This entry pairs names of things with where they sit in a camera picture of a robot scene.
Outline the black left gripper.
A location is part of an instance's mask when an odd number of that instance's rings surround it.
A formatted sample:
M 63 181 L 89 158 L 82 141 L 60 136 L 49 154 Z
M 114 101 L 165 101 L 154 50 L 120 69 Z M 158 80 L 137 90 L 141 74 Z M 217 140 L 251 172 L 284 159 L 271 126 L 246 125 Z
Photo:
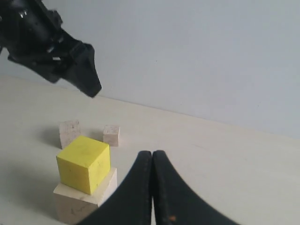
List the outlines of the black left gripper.
M 51 83 L 63 79 L 93 98 L 102 89 L 95 49 L 62 27 L 59 13 L 40 0 L 0 2 L 0 47 L 8 60 L 29 68 Z

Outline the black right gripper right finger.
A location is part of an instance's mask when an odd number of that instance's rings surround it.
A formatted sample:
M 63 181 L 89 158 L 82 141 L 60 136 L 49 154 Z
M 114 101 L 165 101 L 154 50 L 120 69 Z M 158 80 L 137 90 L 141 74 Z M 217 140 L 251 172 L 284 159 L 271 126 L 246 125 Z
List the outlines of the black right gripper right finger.
M 157 225 L 237 224 L 198 196 L 163 150 L 152 155 L 151 194 Z

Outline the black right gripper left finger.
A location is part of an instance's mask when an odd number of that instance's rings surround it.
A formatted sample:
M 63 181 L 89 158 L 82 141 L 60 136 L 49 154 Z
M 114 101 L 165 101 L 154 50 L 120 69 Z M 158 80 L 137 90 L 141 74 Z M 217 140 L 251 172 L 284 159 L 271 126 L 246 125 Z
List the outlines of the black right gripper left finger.
M 138 153 L 127 176 L 115 192 L 80 225 L 150 225 L 152 154 Z

